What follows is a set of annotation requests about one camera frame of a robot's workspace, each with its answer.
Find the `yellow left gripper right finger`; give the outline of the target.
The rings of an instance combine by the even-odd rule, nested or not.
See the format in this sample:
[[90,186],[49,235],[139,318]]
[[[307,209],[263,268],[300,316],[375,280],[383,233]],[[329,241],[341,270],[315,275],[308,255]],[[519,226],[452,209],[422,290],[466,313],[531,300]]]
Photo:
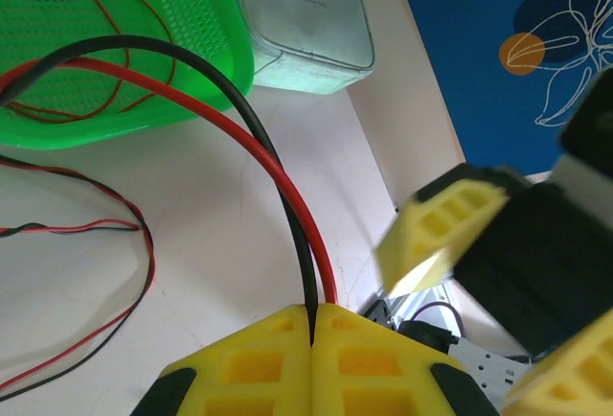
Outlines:
[[334,304],[319,307],[314,415],[496,415],[462,364]]

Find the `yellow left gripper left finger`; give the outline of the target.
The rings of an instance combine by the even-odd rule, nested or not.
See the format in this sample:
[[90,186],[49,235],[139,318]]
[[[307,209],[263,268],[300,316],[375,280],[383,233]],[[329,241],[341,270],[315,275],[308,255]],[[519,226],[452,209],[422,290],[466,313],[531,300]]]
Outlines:
[[168,365],[132,413],[294,416],[311,409],[307,310],[293,305]]

